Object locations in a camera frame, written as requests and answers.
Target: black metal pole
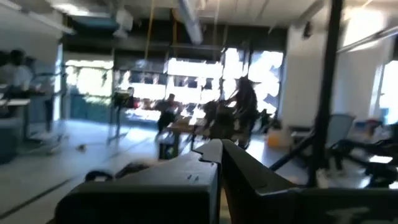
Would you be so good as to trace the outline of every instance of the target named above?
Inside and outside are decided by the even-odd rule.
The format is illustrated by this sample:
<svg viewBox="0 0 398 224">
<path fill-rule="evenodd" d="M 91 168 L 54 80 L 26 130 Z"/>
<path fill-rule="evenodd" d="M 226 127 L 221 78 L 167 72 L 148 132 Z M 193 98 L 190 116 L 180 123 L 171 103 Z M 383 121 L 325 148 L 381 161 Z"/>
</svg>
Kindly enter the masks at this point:
<svg viewBox="0 0 398 224">
<path fill-rule="evenodd" d="M 343 0 L 332 0 L 328 37 L 323 56 L 323 78 L 320 90 L 318 114 L 314 125 L 314 141 L 312 156 L 308 169 L 307 187 L 317 186 L 317 171 L 325 160 L 325 144 L 330 119 L 330 103 L 333 90 L 333 76 L 335 74 L 336 52 L 340 35 L 340 19 L 343 9 Z"/>
</svg>

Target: person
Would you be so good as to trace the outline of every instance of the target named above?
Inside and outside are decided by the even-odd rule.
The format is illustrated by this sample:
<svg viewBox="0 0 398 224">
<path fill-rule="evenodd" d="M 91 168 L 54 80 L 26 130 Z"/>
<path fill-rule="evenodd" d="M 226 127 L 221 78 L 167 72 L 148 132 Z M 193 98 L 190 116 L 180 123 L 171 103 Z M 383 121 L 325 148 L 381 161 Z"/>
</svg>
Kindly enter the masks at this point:
<svg viewBox="0 0 398 224">
<path fill-rule="evenodd" d="M 226 100 L 226 103 L 236 102 L 235 118 L 239 122 L 239 132 L 243 134 L 243 137 L 239 138 L 239 146 L 245 149 L 258 117 L 257 96 L 251 81 L 247 77 L 239 79 L 237 88 L 237 93 Z"/>
<path fill-rule="evenodd" d="M 160 118 L 157 121 L 157 137 L 162 134 L 164 128 L 166 128 L 170 123 L 174 122 L 176 115 L 175 110 L 178 109 L 178 112 L 180 112 L 180 107 L 178 103 L 174 101 L 174 99 L 175 95 L 171 93 L 166 100 L 158 103 L 155 107 L 155 110 L 160 111 Z"/>
<path fill-rule="evenodd" d="M 24 65 L 25 53 L 21 50 L 12 50 L 7 64 L 0 67 L 0 83 L 27 90 L 33 74 Z"/>
</svg>

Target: concrete floor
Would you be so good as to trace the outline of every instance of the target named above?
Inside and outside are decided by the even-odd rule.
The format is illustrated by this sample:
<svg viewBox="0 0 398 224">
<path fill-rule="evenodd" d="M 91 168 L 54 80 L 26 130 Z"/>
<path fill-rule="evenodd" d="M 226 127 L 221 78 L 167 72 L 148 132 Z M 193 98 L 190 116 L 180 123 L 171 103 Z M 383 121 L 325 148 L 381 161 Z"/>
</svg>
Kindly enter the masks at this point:
<svg viewBox="0 0 398 224">
<path fill-rule="evenodd" d="M 107 125 L 68 121 L 64 126 L 68 138 L 63 140 L 59 153 L 20 156 L 0 166 L 1 224 L 44 224 L 53 217 L 57 202 L 82 183 L 88 171 L 100 168 L 116 172 L 129 162 L 157 158 L 153 129 L 131 128 L 118 146 L 116 143 L 107 146 Z M 85 152 L 76 150 L 80 144 L 86 144 Z M 248 153 L 269 166 L 285 152 L 267 149 L 264 139 L 258 137 L 252 141 Z M 358 169 L 354 170 L 349 179 L 334 178 L 330 185 L 358 187 L 366 184 Z M 305 171 L 294 163 L 277 173 L 296 182 L 304 183 L 307 179 Z"/>
</svg>

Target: floor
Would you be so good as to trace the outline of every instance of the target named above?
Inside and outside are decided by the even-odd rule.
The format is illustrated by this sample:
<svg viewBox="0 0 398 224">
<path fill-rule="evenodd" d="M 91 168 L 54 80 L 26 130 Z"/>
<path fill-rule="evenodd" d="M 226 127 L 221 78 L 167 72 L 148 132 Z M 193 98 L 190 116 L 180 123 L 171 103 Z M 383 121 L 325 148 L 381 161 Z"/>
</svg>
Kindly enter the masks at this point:
<svg viewBox="0 0 398 224">
<path fill-rule="evenodd" d="M 65 138 L 60 152 L 51 156 L 28 154 L 0 166 L 0 223 L 44 224 L 53 217 L 57 202 L 80 184 L 83 176 L 95 168 L 118 171 L 136 160 L 156 159 L 155 131 L 145 128 L 123 128 L 128 131 L 118 146 L 106 145 L 111 129 L 104 124 L 68 121 L 63 123 Z M 86 145 L 85 151 L 76 148 Z M 269 166 L 284 155 L 281 149 L 267 149 L 264 139 L 256 137 L 248 153 Z M 364 185 L 357 169 L 347 178 L 333 178 L 333 187 Z M 294 182 L 304 183 L 306 173 L 294 163 L 277 172 Z"/>
</svg>

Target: person in dark clothes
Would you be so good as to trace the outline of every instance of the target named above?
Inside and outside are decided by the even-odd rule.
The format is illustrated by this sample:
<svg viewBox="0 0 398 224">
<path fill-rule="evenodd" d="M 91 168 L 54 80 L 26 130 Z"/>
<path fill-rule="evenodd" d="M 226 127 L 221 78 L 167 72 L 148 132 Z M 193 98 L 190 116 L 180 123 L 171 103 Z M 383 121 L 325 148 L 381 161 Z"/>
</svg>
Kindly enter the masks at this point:
<svg viewBox="0 0 398 224">
<path fill-rule="evenodd" d="M 258 118 L 257 96 L 251 81 L 246 77 L 241 77 L 238 82 L 238 92 L 227 103 L 236 102 L 235 118 L 239 121 L 239 132 L 243 138 L 239 139 L 239 146 L 247 148 L 251 138 L 251 132 Z"/>
<path fill-rule="evenodd" d="M 166 100 L 161 101 L 155 107 L 155 110 L 160 111 L 160 118 L 157 121 L 157 136 L 162 134 L 163 129 L 175 120 L 175 110 L 179 108 L 179 106 L 178 103 L 174 101 L 174 99 L 175 95 L 170 94 Z"/>
</svg>

